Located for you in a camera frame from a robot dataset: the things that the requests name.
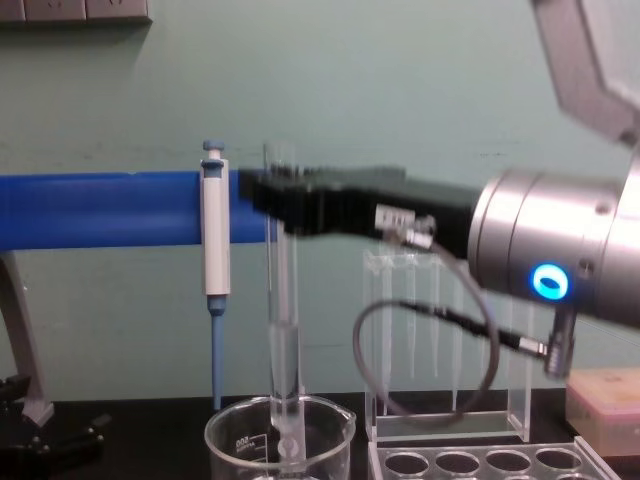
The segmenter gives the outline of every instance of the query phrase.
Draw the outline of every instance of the blue led ring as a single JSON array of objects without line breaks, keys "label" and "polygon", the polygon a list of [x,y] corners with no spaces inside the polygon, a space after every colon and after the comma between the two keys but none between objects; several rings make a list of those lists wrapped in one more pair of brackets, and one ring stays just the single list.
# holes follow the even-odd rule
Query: blue led ring
[{"label": "blue led ring", "polygon": [[547,300],[562,300],[569,291],[569,277],[564,270],[551,263],[536,267],[531,284],[538,295]]}]

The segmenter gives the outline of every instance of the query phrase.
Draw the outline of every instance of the metal bracket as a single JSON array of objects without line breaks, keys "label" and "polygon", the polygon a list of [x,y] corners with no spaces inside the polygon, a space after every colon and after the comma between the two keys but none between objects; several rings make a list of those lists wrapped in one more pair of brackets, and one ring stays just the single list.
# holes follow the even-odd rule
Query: metal bracket
[{"label": "metal bracket", "polygon": [[53,404],[44,393],[42,367],[38,357],[24,286],[13,252],[0,254],[0,311],[7,327],[18,374],[31,379],[22,414],[42,427],[53,415]]}]

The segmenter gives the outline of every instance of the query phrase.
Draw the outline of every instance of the wall socket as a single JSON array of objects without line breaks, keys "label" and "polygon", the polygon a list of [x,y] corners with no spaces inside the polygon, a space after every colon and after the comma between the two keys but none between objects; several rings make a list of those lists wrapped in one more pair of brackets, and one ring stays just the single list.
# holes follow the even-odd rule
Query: wall socket
[{"label": "wall socket", "polygon": [[24,0],[27,22],[84,21],[84,0]]},{"label": "wall socket", "polygon": [[86,0],[88,20],[150,21],[147,0]]},{"label": "wall socket", "polygon": [[25,18],[22,0],[0,0],[0,23],[22,23]]}]

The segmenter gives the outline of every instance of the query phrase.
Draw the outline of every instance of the black table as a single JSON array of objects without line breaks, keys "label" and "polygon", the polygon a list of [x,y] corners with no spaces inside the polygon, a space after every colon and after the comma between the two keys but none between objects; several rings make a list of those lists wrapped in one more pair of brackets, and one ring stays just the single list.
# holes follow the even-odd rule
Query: black table
[{"label": "black table", "polygon": [[[436,408],[446,405],[446,395],[429,395]],[[367,437],[364,430],[364,398],[360,393],[323,395],[358,415],[358,431],[351,447],[352,478],[367,478]],[[225,404],[242,400],[226,398]],[[571,442],[573,429],[564,419],[564,390],[537,390],[532,402],[532,443]],[[56,414],[47,425],[43,437],[47,439],[77,433],[89,422],[104,413],[113,418],[106,432],[105,453],[101,464],[83,467],[60,475],[60,480],[133,480],[133,479],[209,479],[209,455],[203,432],[212,414],[211,401],[206,398],[175,400],[123,400],[100,402],[61,402],[55,405]],[[0,441],[8,435],[9,419],[0,415]],[[446,445],[508,444],[517,439],[491,439],[483,442],[447,442]],[[640,480],[640,458],[610,461],[624,480]]]}]

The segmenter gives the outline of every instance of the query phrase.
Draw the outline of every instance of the black cable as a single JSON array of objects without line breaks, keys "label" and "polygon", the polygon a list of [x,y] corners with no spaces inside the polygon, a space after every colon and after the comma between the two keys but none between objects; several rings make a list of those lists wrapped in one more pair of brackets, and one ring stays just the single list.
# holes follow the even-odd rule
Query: black cable
[{"label": "black cable", "polygon": [[[491,389],[491,385],[493,384],[493,380],[498,373],[498,367],[500,365],[500,338],[498,334],[498,327],[493,318],[493,314],[482,298],[480,287],[478,287],[475,281],[458,266],[458,260],[451,253],[449,253],[444,247],[440,246],[436,242],[433,242],[432,237],[429,235],[412,234],[410,236],[405,236],[405,238],[402,240],[402,244],[419,252],[435,253],[436,255],[438,255],[445,266],[451,271],[451,273],[453,273],[464,285],[465,289],[469,292],[474,302],[480,309],[482,317],[485,320],[487,338],[489,339],[489,361],[484,377],[478,385],[478,389],[471,394],[471,397],[466,402],[464,402],[460,408],[451,412],[450,415],[447,415],[444,418],[436,421],[429,418],[424,419],[424,421],[426,421],[426,428],[445,427],[462,420],[465,413],[473,411],[476,405],[480,403],[486,393]],[[375,375],[373,375],[368,369],[362,356],[362,349],[360,347],[362,325],[369,317],[369,315],[371,315],[371,313],[373,313],[375,310],[385,307],[395,306],[406,308],[402,303],[402,300],[383,300],[373,303],[365,308],[356,319],[356,323],[353,327],[352,344],[356,366],[358,367],[358,370],[360,371],[360,374],[362,375],[362,378],[364,379],[367,386],[376,395],[376,397],[384,402],[384,404],[393,413],[404,418],[410,417],[414,415],[414,413],[405,409],[400,404],[392,400],[384,391],[384,388],[379,385]],[[415,425],[415,423],[422,423],[422,420],[416,419],[407,419],[407,421],[413,425]]]},{"label": "black cable", "polygon": [[[469,317],[460,315],[447,308],[425,304],[425,303],[413,303],[406,300],[397,300],[397,299],[381,300],[381,301],[372,303],[360,313],[353,327],[353,353],[355,357],[356,366],[358,367],[358,370],[360,371],[360,374],[362,375],[362,378],[364,379],[367,386],[371,389],[373,393],[375,393],[376,397],[378,397],[380,401],[384,402],[384,404],[387,405],[387,407],[391,410],[392,413],[396,415],[400,415],[401,417],[411,417],[412,415],[416,415],[417,412],[411,412],[405,409],[399,403],[392,400],[389,397],[389,395],[380,388],[378,384],[378,380],[371,373],[371,370],[369,370],[369,368],[366,365],[366,362],[364,361],[362,348],[360,346],[362,326],[364,325],[364,322],[367,320],[367,318],[369,318],[370,315],[374,313],[376,310],[380,310],[383,308],[390,308],[390,307],[413,310],[416,313],[423,316],[434,316],[438,319],[445,320],[445,321],[448,321],[449,323],[458,325],[464,330],[469,331],[470,333],[473,333],[476,335],[488,337],[489,332],[486,325],[477,323],[472,319],[470,319]],[[524,336],[518,335],[513,332],[498,330],[498,338],[500,339],[501,344],[517,352],[525,353],[538,358],[544,358],[544,355],[546,354],[546,350],[543,351],[542,348],[540,348],[539,354],[534,354],[532,349],[523,349],[522,348],[523,339],[530,340],[531,342],[534,342],[536,345],[540,345],[540,346],[544,346],[544,344],[542,344],[537,340],[528,339]],[[428,427],[428,428],[441,427],[441,426],[450,425],[451,423],[458,421],[465,413],[473,410],[473,408],[477,404],[476,402],[478,402],[479,399],[481,399],[483,394],[485,393],[483,388],[484,387],[481,385],[478,388],[478,390],[474,392],[476,394],[475,397],[478,400],[473,401],[473,396],[472,396],[472,399],[467,401],[465,405],[453,411],[450,415],[448,415],[444,419],[433,420],[432,418],[425,418],[424,419],[424,421],[426,422],[425,427]],[[415,419],[415,418],[413,419],[407,418],[407,421],[410,421],[412,425],[415,426],[416,423],[421,423],[423,420]]]},{"label": "black cable", "polygon": [[[404,301],[403,307],[413,310],[420,315],[436,317],[450,324],[457,325],[466,332],[477,337],[486,338],[489,336],[486,326],[449,308],[431,305],[428,303],[409,301]],[[546,345],[537,339],[503,329],[498,329],[498,338],[500,339],[500,344],[502,346],[505,346],[514,352],[540,359],[544,358],[546,355]]]}]

